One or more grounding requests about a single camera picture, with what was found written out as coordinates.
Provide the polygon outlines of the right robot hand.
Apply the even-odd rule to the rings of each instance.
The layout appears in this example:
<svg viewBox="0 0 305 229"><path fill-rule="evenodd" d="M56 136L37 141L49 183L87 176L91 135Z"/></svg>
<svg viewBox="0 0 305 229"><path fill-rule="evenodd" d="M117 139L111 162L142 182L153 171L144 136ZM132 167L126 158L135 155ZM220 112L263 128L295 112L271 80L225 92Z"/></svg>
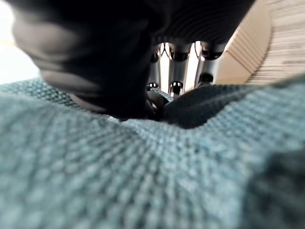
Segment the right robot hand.
<svg viewBox="0 0 305 229"><path fill-rule="evenodd" d="M155 119L146 91L153 47L227 43L251 0L10 0L16 44L79 106Z"/></svg>

